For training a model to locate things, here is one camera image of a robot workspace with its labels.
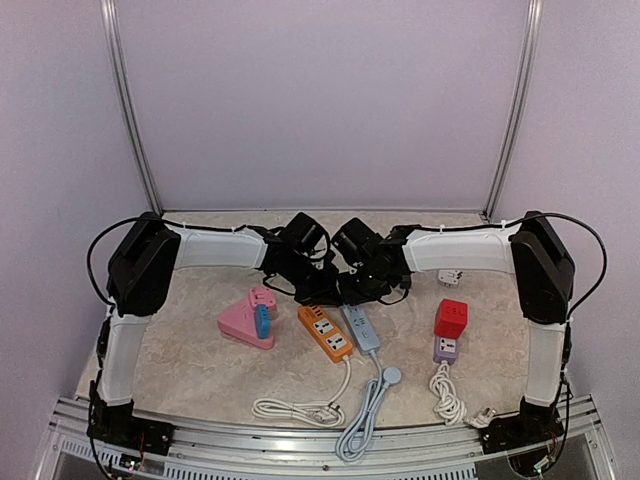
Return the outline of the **light blue power strip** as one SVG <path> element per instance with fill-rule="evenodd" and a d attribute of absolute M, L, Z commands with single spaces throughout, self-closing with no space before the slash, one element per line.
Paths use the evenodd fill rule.
<path fill-rule="evenodd" d="M 356 341 L 362 355 L 376 353 L 380 348 L 380 339 L 374 331 L 373 325 L 360 306 L 342 305 L 341 313 Z"/>

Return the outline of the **orange power strip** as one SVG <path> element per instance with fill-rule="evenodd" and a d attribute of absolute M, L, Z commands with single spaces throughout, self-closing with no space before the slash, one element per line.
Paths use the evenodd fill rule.
<path fill-rule="evenodd" d="M 302 325 L 334 364 L 353 355 L 352 342 L 322 307 L 299 306 L 297 315 Z"/>

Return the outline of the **white plug adapter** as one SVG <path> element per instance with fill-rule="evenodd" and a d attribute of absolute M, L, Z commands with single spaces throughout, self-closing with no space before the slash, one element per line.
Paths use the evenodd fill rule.
<path fill-rule="evenodd" d="M 457 288 L 463 272 L 457 269 L 442 269 L 437 272 L 437 282 L 446 288 Z"/>

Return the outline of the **red cube socket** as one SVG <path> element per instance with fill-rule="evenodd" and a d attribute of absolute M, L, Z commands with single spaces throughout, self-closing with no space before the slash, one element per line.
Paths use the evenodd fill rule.
<path fill-rule="evenodd" d="M 438 307 L 434 334 L 439 337 L 458 339 L 468 325 L 467 303 L 443 299 Z"/>

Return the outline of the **purple power strip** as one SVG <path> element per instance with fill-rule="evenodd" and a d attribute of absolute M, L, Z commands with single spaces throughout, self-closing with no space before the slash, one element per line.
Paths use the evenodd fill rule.
<path fill-rule="evenodd" d="M 456 339 L 436 336 L 434 343 L 433 361 L 436 364 L 445 362 L 453 365 L 459 356 L 459 342 Z"/>

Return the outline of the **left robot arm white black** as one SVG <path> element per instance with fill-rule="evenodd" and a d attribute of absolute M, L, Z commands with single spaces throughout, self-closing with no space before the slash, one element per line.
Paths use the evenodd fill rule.
<path fill-rule="evenodd" d="M 284 227 L 242 225 L 217 228 L 179 224 L 145 212 L 125 220 L 129 231 L 107 265 L 107 284 L 96 291 L 108 307 L 108 337 L 100 350 L 98 398 L 108 406 L 102 430 L 121 445 L 140 434 L 137 418 L 122 407 L 132 401 L 134 371 L 151 317 L 164 305 L 175 271 L 200 267 L 255 269 L 266 279 L 279 276 L 304 306 L 337 306 L 338 269 L 334 254 L 316 252 L 326 230 L 298 213 Z"/>

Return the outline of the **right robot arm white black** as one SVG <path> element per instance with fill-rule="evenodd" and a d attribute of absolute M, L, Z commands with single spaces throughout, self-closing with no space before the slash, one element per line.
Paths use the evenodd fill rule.
<path fill-rule="evenodd" d="M 523 397 L 529 407 L 515 416 L 511 433 L 518 442 L 531 444 L 549 429 L 545 408 L 554 404 L 560 384 L 575 264 L 542 213 L 530 211 L 497 225 L 398 225 L 387 236 L 353 218 L 331 244 L 351 268 L 338 277 L 350 305 L 382 301 L 395 288 L 407 292 L 418 272 L 479 270 L 511 276 L 529 325 Z"/>

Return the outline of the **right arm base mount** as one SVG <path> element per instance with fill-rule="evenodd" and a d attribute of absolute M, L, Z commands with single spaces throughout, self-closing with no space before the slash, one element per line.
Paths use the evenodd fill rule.
<path fill-rule="evenodd" d="M 479 431 L 485 455 L 560 438 L 565 427 L 555 404 L 538 406 L 522 398 L 515 415 L 496 417 Z"/>

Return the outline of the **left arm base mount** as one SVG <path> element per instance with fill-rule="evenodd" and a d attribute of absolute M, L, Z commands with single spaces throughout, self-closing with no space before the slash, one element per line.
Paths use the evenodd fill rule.
<path fill-rule="evenodd" d="M 171 423 L 133 415 L 134 402 L 107 406 L 99 397 L 92 398 L 87 435 L 110 445 L 167 456 L 175 426 Z"/>

